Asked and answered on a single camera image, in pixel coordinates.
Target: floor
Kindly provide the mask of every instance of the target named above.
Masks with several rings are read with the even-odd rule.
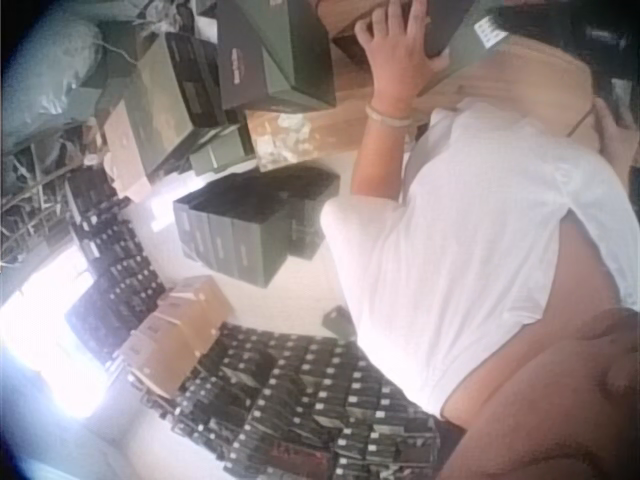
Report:
[[[349,190],[355,155],[340,155],[314,163],[340,174],[340,192]],[[247,164],[236,171],[251,168]],[[266,330],[330,335],[322,316],[344,303],[326,242],[312,261],[289,258],[262,289],[211,272],[182,255],[173,219],[172,202],[199,188],[203,180],[192,172],[171,176],[154,186],[144,202],[127,209],[151,263],[169,287],[192,275],[213,275],[234,307],[231,321]],[[141,413],[121,444],[142,480],[203,480],[231,478],[204,449],[172,433],[167,422],[151,411]]]

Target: wrist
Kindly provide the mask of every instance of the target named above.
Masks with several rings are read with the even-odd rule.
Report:
[[[371,106],[387,117],[405,119],[411,116],[413,101],[407,98],[391,97],[374,92]]]

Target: t-shirt sleeve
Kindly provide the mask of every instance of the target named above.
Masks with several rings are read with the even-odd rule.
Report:
[[[375,285],[380,244],[399,208],[391,200],[351,195],[329,200],[322,210],[322,230],[356,326],[364,294]]]

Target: bracelet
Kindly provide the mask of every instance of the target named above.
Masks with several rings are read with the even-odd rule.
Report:
[[[387,117],[386,115],[382,115],[380,112],[374,109],[371,106],[371,104],[367,104],[367,106],[365,107],[365,110],[371,120],[375,120],[376,122],[382,123],[387,127],[404,128],[404,127],[408,127],[413,123],[413,119],[411,118],[393,118],[393,117]]]

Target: table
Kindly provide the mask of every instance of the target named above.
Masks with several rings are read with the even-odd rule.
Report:
[[[325,0],[318,6],[330,34],[384,0]],[[249,129],[262,169],[356,151],[372,95],[370,74],[332,45],[337,107],[302,115],[250,112]],[[467,97],[504,105],[539,121],[550,133],[598,148],[591,72],[581,61],[542,43],[511,35],[487,57],[448,77],[415,102],[416,124],[435,108],[454,109]]]

